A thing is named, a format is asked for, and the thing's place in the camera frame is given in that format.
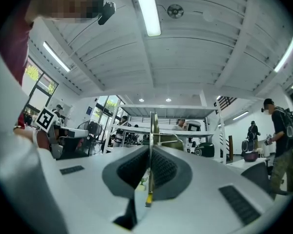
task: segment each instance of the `shelf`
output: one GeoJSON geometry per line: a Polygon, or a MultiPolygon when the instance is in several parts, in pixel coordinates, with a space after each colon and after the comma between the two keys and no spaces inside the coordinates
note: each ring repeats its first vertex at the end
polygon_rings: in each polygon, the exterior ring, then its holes
{"type": "MultiPolygon", "coordinates": [[[[113,128],[123,129],[129,133],[150,134],[149,128],[144,127],[127,127],[120,125],[112,125],[113,128]]],[[[161,134],[175,134],[180,137],[208,137],[215,134],[215,131],[177,131],[169,129],[161,129],[161,134]]]]}
{"type": "Polygon", "coordinates": [[[204,119],[216,110],[215,107],[173,106],[173,105],[120,105],[128,115],[150,117],[150,112],[157,112],[158,118],[204,119]]]}

